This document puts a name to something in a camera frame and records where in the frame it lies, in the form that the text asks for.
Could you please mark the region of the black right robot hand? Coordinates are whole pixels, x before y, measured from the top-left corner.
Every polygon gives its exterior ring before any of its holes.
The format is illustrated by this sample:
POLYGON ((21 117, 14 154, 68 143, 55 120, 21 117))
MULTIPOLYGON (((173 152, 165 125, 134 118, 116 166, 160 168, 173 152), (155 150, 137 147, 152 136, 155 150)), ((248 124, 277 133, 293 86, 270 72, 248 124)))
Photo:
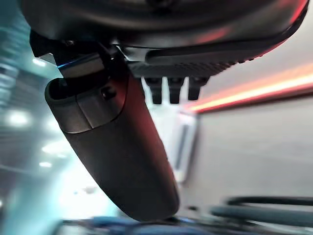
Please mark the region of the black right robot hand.
POLYGON ((197 100, 211 76, 253 60, 292 36, 307 0, 22 0, 37 58, 62 74, 45 100, 70 146, 103 192, 128 216, 163 220, 179 209, 164 145, 141 78, 161 102, 190 78, 197 100))

